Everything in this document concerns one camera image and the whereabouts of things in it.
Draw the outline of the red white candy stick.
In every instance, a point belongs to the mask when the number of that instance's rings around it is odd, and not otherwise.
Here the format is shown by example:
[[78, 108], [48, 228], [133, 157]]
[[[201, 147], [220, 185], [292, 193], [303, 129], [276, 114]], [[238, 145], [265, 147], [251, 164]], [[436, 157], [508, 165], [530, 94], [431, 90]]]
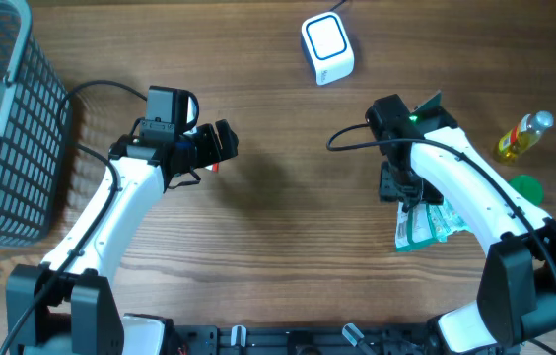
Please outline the red white candy stick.
[[217, 173], [219, 171], [219, 163], [209, 165], [209, 166], [205, 167], [205, 169], [207, 169], [211, 172]]

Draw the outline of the green wipes packet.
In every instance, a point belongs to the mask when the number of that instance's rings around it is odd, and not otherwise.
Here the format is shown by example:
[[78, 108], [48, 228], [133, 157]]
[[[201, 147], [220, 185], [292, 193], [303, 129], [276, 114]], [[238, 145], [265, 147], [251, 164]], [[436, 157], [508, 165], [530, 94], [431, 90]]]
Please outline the green wipes packet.
[[395, 246], [399, 252], [445, 243], [450, 235], [470, 231], [449, 202], [428, 203], [428, 189], [427, 183], [422, 180], [418, 186], [422, 200], [413, 207], [405, 201], [399, 203], [395, 232]]

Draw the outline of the green lid jar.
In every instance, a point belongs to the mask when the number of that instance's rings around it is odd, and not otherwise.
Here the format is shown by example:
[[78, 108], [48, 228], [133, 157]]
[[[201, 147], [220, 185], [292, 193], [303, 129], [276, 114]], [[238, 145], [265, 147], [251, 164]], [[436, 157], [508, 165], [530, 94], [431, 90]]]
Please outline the green lid jar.
[[539, 206], [544, 199], [543, 187], [535, 177], [519, 175], [511, 178], [509, 185], [535, 206]]

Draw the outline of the yellow oil bottle silver cap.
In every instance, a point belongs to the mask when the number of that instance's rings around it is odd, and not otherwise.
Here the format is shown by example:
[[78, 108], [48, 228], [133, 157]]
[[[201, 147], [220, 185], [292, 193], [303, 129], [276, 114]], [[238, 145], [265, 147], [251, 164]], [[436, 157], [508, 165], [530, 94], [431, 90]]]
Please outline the yellow oil bottle silver cap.
[[512, 164], [535, 145], [554, 124], [554, 116], [546, 110], [524, 116], [495, 145], [493, 156], [502, 164]]

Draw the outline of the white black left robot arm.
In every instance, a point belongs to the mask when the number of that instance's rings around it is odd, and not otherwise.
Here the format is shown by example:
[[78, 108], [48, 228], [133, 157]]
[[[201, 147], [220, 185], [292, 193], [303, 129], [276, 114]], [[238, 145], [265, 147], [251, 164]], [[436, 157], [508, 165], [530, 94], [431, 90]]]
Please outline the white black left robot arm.
[[38, 266], [19, 265], [7, 281], [6, 354], [178, 354], [171, 319], [119, 313], [111, 284], [147, 212], [174, 190], [176, 176], [235, 157], [239, 139], [225, 120], [175, 130], [142, 123], [111, 145], [95, 195]]

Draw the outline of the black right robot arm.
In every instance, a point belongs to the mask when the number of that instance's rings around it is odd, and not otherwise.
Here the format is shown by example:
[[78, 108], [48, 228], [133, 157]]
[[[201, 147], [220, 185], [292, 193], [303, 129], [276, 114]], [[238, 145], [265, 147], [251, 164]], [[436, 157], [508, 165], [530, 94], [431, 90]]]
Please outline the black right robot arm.
[[426, 353], [504, 351], [556, 330], [556, 219], [509, 186], [441, 106], [411, 111], [392, 96], [366, 120], [387, 157], [381, 200], [450, 203], [486, 256], [475, 300], [431, 321]]

